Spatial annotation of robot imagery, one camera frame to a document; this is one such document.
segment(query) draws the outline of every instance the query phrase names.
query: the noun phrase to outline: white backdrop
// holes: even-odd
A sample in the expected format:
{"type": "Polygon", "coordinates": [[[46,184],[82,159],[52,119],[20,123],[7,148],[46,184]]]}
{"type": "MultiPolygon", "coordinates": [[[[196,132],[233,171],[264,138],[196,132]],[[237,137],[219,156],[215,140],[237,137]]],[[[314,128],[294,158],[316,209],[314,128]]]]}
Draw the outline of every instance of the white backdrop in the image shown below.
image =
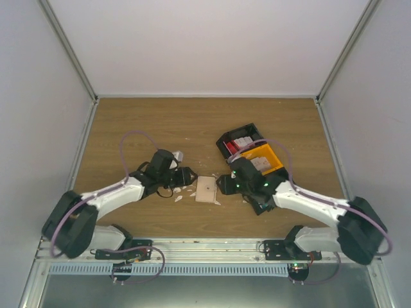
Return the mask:
{"type": "Polygon", "coordinates": [[[367,0],[50,3],[101,96],[314,96],[367,0]]]}
{"type": "Polygon", "coordinates": [[[400,307],[410,307],[411,2],[384,0],[324,98],[354,195],[394,240],[383,258],[400,307]]]}
{"type": "Polygon", "coordinates": [[[18,307],[91,99],[36,1],[4,1],[0,41],[0,306],[18,307]]]}

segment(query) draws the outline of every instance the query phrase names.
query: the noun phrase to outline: metal frame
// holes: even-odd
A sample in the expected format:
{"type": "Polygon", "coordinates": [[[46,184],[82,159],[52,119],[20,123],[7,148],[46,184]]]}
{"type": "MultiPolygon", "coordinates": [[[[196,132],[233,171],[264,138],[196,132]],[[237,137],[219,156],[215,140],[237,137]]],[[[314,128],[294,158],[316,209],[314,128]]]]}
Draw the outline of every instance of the metal frame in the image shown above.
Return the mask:
{"type": "MultiPolygon", "coordinates": [[[[48,19],[51,27],[57,34],[62,46],[64,47],[67,56],[72,62],[76,72],[78,73],[84,87],[92,98],[94,104],[90,107],[89,115],[87,117],[87,122],[82,133],[82,138],[80,139],[78,151],[76,153],[73,167],[70,172],[70,177],[67,183],[67,189],[72,189],[76,180],[76,176],[82,161],[85,146],[87,144],[87,139],[90,133],[94,115],[98,106],[98,97],[94,92],[89,79],[87,78],[80,62],[78,61],[73,48],[71,47],[50,3],[48,0],[38,0],[40,7],[43,9],[46,18],[48,19]]],[[[321,107],[322,99],[326,95],[327,90],[332,84],[335,76],[338,74],[342,64],[347,58],[348,54],[352,50],[358,37],[361,35],[363,29],[367,25],[369,19],[374,13],[380,0],[370,0],[357,22],[349,40],[345,44],[340,56],[333,69],[331,70],[325,84],[321,88],[319,95],[315,99],[315,104],[319,111],[319,116],[322,121],[324,132],[326,134],[326,139],[329,144],[331,151],[331,156],[333,157],[333,162],[336,167],[338,179],[340,180],[341,187],[346,198],[351,197],[351,192],[347,181],[345,180],[345,174],[343,167],[340,163],[338,156],[337,147],[333,141],[332,134],[329,130],[326,115],[321,107]]],[[[191,266],[195,264],[224,264],[233,266],[244,266],[248,264],[254,268],[264,268],[265,266],[281,266],[287,264],[287,261],[266,261],[264,255],[259,252],[258,246],[264,239],[176,239],[176,238],[155,238],[154,246],[160,248],[166,258],[167,262],[174,264],[176,266],[191,266]]],[[[107,261],[96,261],[94,256],[88,252],[84,253],[82,256],[76,260],[69,260],[65,257],[59,259],[52,259],[48,255],[49,242],[45,239],[40,240],[39,248],[37,250],[36,258],[33,263],[26,287],[21,299],[19,307],[30,308],[38,307],[41,304],[42,294],[47,286],[49,271],[53,268],[53,273],[56,264],[71,264],[74,262],[80,262],[81,264],[88,264],[88,266],[101,265],[107,261]]],[[[156,266],[161,262],[160,255],[156,252],[152,252],[151,261],[147,262],[148,265],[156,266]]],[[[336,258],[333,253],[323,253],[323,259],[319,263],[330,263],[336,262],[336,258]]],[[[342,256],[343,263],[352,262],[345,256],[342,256]]],[[[68,273],[71,269],[75,267],[67,267],[68,273]]],[[[371,278],[372,285],[374,287],[374,292],[380,307],[396,307],[392,293],[389,287],[388,278],[385,273],[382,261],[376,259],[369,267],[369,274],[371,278]]]]}

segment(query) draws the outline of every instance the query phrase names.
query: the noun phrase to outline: wooden tabletop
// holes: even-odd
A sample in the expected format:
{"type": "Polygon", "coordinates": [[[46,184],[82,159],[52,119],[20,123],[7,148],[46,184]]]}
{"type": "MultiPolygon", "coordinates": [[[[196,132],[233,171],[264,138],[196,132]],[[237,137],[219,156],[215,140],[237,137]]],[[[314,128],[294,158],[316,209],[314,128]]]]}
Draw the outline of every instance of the wooden tabletop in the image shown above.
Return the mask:
{"type": "MultiPolygon", "coordinates": [[[[129,130],[144,130],[169,151],[184,153],[182,166],[200,176],[229,173],[216,140],[226,131],[254,123],[266,138],[282,142],[293,157],[302,187],[342,197],[321,121],[312,99],[141,98],[101,99],[91,128],[75,191],[101,189],[124,178],[119,141],[129,130]]],[[[287,166],[284,153],[273,146],[287,166]]],[[[130,136],[124,153],[131,171],[150,161],[155,148],[141,135],[130,136]]],[[[274,209],[260,216],[241,195],[217,193],[214,203],[196,202],[188,186],[170,199],[152,195],[104,216],[138,237],[284,237],[294,225],[321,226],[297,212],[274,209]]]]}

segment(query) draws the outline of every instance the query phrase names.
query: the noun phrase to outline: purple cable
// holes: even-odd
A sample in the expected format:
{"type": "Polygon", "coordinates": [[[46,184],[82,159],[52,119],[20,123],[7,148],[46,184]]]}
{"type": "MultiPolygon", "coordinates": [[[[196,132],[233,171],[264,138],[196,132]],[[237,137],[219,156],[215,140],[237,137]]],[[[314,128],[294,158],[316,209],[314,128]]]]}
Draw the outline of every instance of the purple cable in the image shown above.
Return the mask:
{"type": "Polygon", "coordinates": [[[361,213],[359,210],[356,209],[352,209],[351,207],[348,207],[347,205],[342,205],[342,204],[334,204],[331,201],[316,197],[316,196],[312,196],[310,194],[307,194],[306,192],[301,191],[300,189],[297,188],[297,186],[295,186],[294,182],[293,182],[293,165],[292,165],[292,158],[291,158],[291,154],[290,152],[287,150],[287,148],[282,145],[280,142],[274,140],[274,139],[259,139],[259,140],[255,140],[252,143],[249,143],[248,145],[242,147],[237,153],[231,155],[227,161],[228,163],[231,163],[236,157],[238,157],[243,151],[247,150],[249,147],[253,146],[254,144],[258,143],[258,142],[273,142],[276,145],[278,145],[287,155],[287,160],[288,160],[288,179],[290,181],[291,186],[293,187],[294,191],[297,194],[300,194],[301,196],[304,196],[306,198],[309,198],[311,200],[317,201],[317,202],[321,202],[323,204],[326,205],[330,205],[332,207],[339,207],[340,209],[344,209],[347,210],[348,212],[352,212],[358,216],[360,216],[361,218],[365,219],[366,221],[368,221],[370,224],[372,224],[379,232],[381,232],[381,234],[383,235],[383,237],[387,240],[387,244],[388,244],[388,248],[385,252],[381,252],[381,253],[376,253],[376,255],[378,256],[383,256],[383,255],[388,255],[391,251],[392,251],[392,240],[389,237],[389,235],[386,233],[386,231],[384,229],[382,229],[382,227],[377,224],[373,219],[371,219],[370,217],[368,217],[367,215],[365,215],[364,213],[361,213]]]}
{"type": "Polygon", "coordinates": [[[110,188],[104,189],[104,190],[100,191],[99,193],[96,193],[96,194],[94,194],[94,195],[92,195],[92,196],[89,196],[89,197],[86,198],[86,199],[83,199],[82,201],[80,201],[79,203],[77,203],[74,207],[72,207],[71,209],[69,209],[69,211],[63,216],[62,220],[60,220],[60,222],[58,223],[58,225],[57,225],[57,227],[56,227],[56,230],[54,231],[53,236],[51,237],[51,241],[50,241],[50,242],[51,242],[51,244],[50,244],[50,256],[51,256],[52,258],[60,257],[60,256],[63,254],[62,252],[59,253],[59,254],[56,254],[55,251],[54,251],[54,247],[56,246],[56,238],[57,238],[57,236],[58,236],[58,233],[61,231],[64,223],[69,219],[70,215],[71,215],[76,209],[78,209],[78,208],[81,207],[82,205],[86,204],[88,201],[91,201],[91,200],[93,200],[93,199],[95,199],[95,198],[97,198],[97,197],[103,196],[104,194],[111,193],[112,191],[116,191],[117,189],[123,187],[123,186],[128,182],[128,168],[127,168],[126,161],[125,161],[125,159],[124,159],[123,143],[124,143],[124,140],[125,140],[129,135],[132,135],[132,134],[135,134],[135,133],[138,133],[138,134],[140,134],[140,135],[144,135],[145,137],[147,137],[147,139],[149,139],[149,140],[153,143],[153,145],[154,145],[157,149],[159,149],[157,143],[155,143],[155,141],[154,141],[146,132],[143,132],[142,130],[130,130],[129,132],[127,132],[126,134],[124,134],[124,136],[121,138],[120,144],[119,144],[119,148],[120,148],[120,159],[121,159],[121,163],[123,164],[124,172],[126,173],[126,177],[125,177],[124,181],[122,181],[119,185],[116,185],[116,186],[114,186],[114,187],[110,187],[110,188]]]}
{"type": "MultiPolygon", "coordinates": [[[[133,250],[141,250],[141,249],[152,249],[152,250],[155,250],[156,252],[159,252],[159,254],[161,255],[161,258],[162,258],[162,264],[161,264],[160,270],[155,275],[151,276],[150,278],[147,278],[147,279],[144,279],[144,280],[139,280],[139,281],[134,281],[134,282],[124,282],[124,281],[122,281],[121,285],[123,285],[123,284],[144,284],[145,282],[149,282],[153,279],[156,279],[158,276],[160,276],[160,274],[164,270],[164,267],[166,265],[166,257],[164,256],[163,252],[160,249],[158,249],[157,247],[153,247],[153,246],[138,246],[138,247],[123,249],[123,250],[102,249],[104,252],[110,252],[110,253],[132,252],[133,250]]],[[[113,268],[113,271],[111,273],[111,279],[113,280],[114,283],[116,283],[116,279],[114,277],[115,271],[116,271],[116,269],[113,268]]]]}
{"type": "Polygon", "coordinates": [[[301,280],[294,280],[290,276],[288,276],[288,280],[291,281],[293,284],[296,283],[296,282],[301,282],[301,285],[307,284],[307,285],[311,285],[311,286],[316,286],[316,285],[319,285],[319,284],[325,284],[327,282],[330,282],[330,281],[336,279],[338,277],[338,275],[340,274],[340,272],[341,272],[341,258],[340,258],[340,255],[338,254],[338,252],[335,252],[334,254],[337,257],[338,268],[335,271],[333,276],[331,276],[327,279],[321,280],[321,281],[313,281],[313,282],[303,282],[301,280]]]}

